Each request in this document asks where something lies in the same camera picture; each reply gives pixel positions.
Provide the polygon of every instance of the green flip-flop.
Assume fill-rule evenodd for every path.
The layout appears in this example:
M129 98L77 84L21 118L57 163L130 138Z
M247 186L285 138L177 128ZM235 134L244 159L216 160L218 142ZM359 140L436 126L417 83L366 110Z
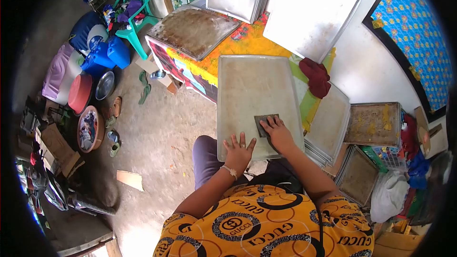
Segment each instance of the green flip-flop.
M146 71L145 71L145 70L142 70L142 71L140 72L140 76L138 77L139 80L140 80L140 82L141 82L141 84L142 84L144 87L148 84L148 81L146 80L147 75L148 75L148 74L146 73Z
M117 151L119 151L120 148L121 148L121 144L119 144L119 142L114 143L114 145L111 147L111 150L110 150L110 156L111 157L116 156Z
M138 101L138 104L144 104L144 101L146 100L146 98L148 97L148 94L151 92L151 85L150 84L147 84L145 87L144 87L144 90L141 92L141 98L140 100Z

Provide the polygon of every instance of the left hand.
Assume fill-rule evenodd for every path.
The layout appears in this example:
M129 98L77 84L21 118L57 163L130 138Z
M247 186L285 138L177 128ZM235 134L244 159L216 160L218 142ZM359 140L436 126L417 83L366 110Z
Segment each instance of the left hand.
M255 138L252 138L249 146L246 147L246 135L244 132L241 132L239 135L239 143L235 134L232 134L232 145L227 140L224 140L224 146L227 149L225 165L230 169L236 170L238 178L243 175L249 161L251 161L252 151L254 151L256 141Z

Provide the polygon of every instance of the table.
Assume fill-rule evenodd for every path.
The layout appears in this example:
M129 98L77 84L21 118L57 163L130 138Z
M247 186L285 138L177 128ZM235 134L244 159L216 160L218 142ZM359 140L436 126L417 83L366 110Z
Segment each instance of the table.
M297 89L303 129L309 131L310 123L317 111L320 99L308 90L308 78L298 67L301 58L263 37L263 30L268 16L269 13L264 12L259 20L251 25L242 22L229 37L224 39L202 61L192 60L147 35L146 42L151 48L154 60L160 69L165 70L175 79L184 83L187 89L195 90L213 103L217 102L218 97L218 58L220 55L260 54L288 57ZM330 73L335 57L336 49L333 48L323 61L328 73Z

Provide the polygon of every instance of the dark pants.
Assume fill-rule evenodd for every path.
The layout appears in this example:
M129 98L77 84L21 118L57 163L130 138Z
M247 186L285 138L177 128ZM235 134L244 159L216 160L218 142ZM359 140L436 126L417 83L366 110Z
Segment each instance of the dark pants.
M198 189L224 164L218 160L218 141L206 135L198 137L192 149L192 161L194 162L195 189ZM289 178L293 176L296 177L297 175L292 166L286 159L282 158L269 160L265 173L254 179L258 180L259 184L263 184L265 180L270 180L270 177ZM249 180L242 175L232 186L248 182Z

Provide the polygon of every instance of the blue plastic container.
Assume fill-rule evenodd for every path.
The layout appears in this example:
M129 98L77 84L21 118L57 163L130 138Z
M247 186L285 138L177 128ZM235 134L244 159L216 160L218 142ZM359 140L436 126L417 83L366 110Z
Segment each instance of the blue plastic container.
M81 68L83 71L90 74L94 80L98 80L101 75L105 73L106 67L99 65L94 61L93 53L94 52L90 52L87 55L84 63L81 65Z
M95 51L93 51L94 62L112 69L116 66L116 63L108 58L108 44L105 42L99 42Z
M117 36L108 39L108 57L121 69L130 65L129 47Z

